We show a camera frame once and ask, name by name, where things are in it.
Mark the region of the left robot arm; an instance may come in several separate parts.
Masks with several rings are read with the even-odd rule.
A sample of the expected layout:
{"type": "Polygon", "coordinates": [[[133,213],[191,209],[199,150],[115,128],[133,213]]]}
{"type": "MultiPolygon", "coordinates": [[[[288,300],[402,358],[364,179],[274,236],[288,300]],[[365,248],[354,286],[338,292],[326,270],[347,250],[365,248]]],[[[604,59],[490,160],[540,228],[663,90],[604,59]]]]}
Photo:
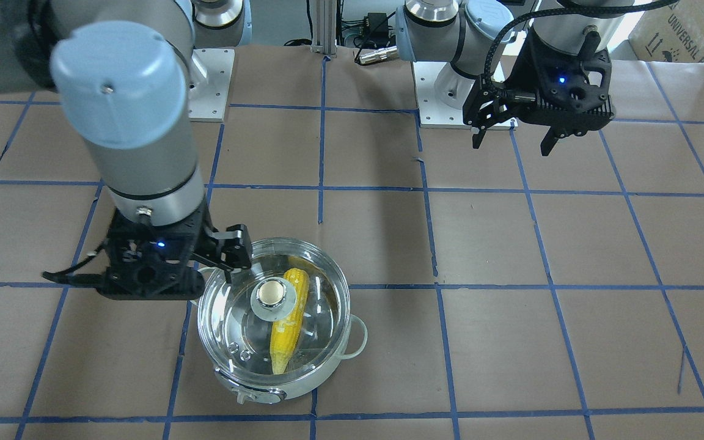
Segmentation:
{"type": "Polygon", "coordinates": [[[400,58],[442,62],[442,91],[480,148],[511,119],[546,127],[540,153],[614,120],[608,42],[632,1],[540,1],[516,16],[498,1],[407,1],[395,12],[400,58]]]}

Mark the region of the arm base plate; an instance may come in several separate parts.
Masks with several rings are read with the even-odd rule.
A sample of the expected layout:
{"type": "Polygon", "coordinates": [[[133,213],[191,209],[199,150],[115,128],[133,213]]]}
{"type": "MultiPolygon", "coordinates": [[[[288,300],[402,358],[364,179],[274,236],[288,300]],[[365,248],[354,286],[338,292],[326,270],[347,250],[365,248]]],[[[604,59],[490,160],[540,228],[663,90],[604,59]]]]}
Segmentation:
{"type": "Polygon", "coordinates": [[[188,116],[192,122],[226,119],[235,62],[233,48],[196,48],[190,65],[188,116]]]}
{"type": "Polygon", "coordinates": [[[450,62],[413,62],[414,91],[420,125],[425,128],[467,129],[462,106],[472,79],[459,75],[450,62]]]}

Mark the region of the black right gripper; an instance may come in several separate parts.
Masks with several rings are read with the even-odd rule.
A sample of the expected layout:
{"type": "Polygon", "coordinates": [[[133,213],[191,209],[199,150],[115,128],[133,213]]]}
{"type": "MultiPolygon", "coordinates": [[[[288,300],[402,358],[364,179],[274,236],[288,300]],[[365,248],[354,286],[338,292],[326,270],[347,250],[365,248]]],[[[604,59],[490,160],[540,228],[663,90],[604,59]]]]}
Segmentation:
{"type": "Polygon", "coordinates": [[[235,270],[252,265],[252,241],[244,224],[220,232],[206,202],[179,222],[155,226],[148,216],[131,221],[114,213],[106,234],[106,286],[109,288],[200,288],[191,261],[218,268],[232,283],[235,270]]]}

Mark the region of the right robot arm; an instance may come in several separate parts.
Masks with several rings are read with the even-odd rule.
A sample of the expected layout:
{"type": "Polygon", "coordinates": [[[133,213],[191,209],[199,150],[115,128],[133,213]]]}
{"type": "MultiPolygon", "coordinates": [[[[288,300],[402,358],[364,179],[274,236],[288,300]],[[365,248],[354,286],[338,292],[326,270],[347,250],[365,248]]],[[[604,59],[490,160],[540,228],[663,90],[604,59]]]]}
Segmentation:
{"type": "Polygon", "coordinates": [[[213,227],[189,116],[195,50],[251,35],[247,1],[0,1],[0,93],[58,92],[114,201],[101,274],[43,276],[101,293],[201,292],[196,261],[251,261],[243,226],[213,227]]]}

